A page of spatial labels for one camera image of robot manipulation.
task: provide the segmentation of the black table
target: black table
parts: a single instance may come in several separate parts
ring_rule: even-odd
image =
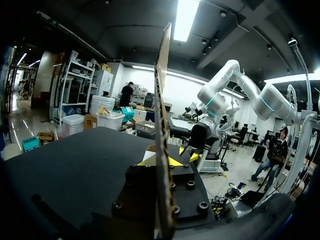
[[[50,235],[57,230],[32,202],[38,194],[76,229],[93,221],[92,213],[112,216],[112,203],[125,183],[130,164],[142,161],[153,140],[97,127],[49,143],[5,162],[13,190],[26,212]],[[179,147],[168,145],[169,155],[182,164]],[[195,181],[201,194],[206,189],[195,166]]]

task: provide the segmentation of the ceiling light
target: ceiling light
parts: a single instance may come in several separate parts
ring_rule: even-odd
[[[151,67],[146,67],[146,66],[136,66],[136,65],[133,65],[132,66],[134,69],[142,69],[142,70],[148,70],[148,71],[154,71],[153,68]],[[166,72],[168,75],[172,75],[172,76],[177,76],[177,77],[180,77],[180,78],[184,78],[184,79],[188,79],[188,80],[191,80],[191,81],[194,81],[194,82],[197,82],[197,83],[200,83],[200,84],[207,84],[208,82],[207,81],[203,81],[203,80],[200,80],[200,79],[197,79],[197,78],[194,78],[194,77],[191,77],[191,76],[186,76],[186,75],[182,75],[180,73],[175,73],[175,72],[172,72],[172,71],[167,71]],[[229,93],[229,94],[232,94],[232,92],[226,88],[224,88],[222,91],[226,92],[226,93]],[[233,96],[236,96],[240,99],[244,99],[245,97],[244,96],[241,96],[235,92],[233,92]]]
[[[188,40],[198,6],[199,0],[179,0],[176,10],[174,40],[181,42]]]
[[[225,18],[227,16],[227,12],[225,10],[220,11],[220,16]]]
[[[267,84],[281,84],[281,83],[298,82],[298,81],[305,81],[305,80],[306,80],[305,74],[298,74],[298,75],[272,78],[272,79],[264,80],[264,82]],[[316,80],[319,81],[320,74],[319,73],[309,73],[309,80],[310,81],[316,81]]]
[[[21,57],[20,60],[18,61],[17,65],[19,65],[19,64],[21,63],[21,61],[25,58],[26,55],[27,55],[26,53],[24,53],[24,54],[22,55],[22,57]]]
[[[38,63],[38,62],[40,62],[40,61],[41,61],[41,60],[35,61],[34,63],[30,64],[30,65],[28,66],[28,68],[30,68],[31,66],[35,65],[36,63]]]

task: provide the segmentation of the white storage bin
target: white storage bin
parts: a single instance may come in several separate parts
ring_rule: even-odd
[[[134,110],[134,118],[146,120],[146,117],[147,117],[147,111],[138,110],[138,109]]]
[[[111,111],[109,116],[96,114],[97,116],[97,126],[98,127],[105,127],[114,130],[120,130],[122,125],[122,120],[124,119],[125,115]]]
[[[115,99],[106,96],[93,95],[89,110],[90,114],[97,117],[97,112],[102,106],[108,109],[109,112],[112,112],[115,107]]]
[[[85,116],[74,114],[62,118],[62,127],[64,134],[70,136],[73,134],[81,133],[84,130]]]

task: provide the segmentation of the teal bin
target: teal bin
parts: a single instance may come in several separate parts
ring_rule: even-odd
[[[127,121],[131,121],[135,115],[135,110],[131,106],[122,106],[121,111],[119,110],[113,110],[113,111],[116,113],[124,114],[124,118],[122,120],[123,123]]]

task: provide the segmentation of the seated person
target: seated person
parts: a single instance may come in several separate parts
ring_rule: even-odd
[[[280,137],[277,140],[272,139],[271,142],[269,140],[266,141],[266,146],[269,150],[268,157],[265,162],[258,167],[255,174],[247,179],[248,181],[257,181],[257,177],[262,172],[262,170],[268,169],[269,167],[272,168],[268,178],[268,182],[264,187],[264,192],[268,191],[268,189],[271,187],[275,177],[279,175],[281,167],[285,162],[286,156],[288,154],[288,143],[286,141],[287,134],[288,128],[284,126],[280,130]]]

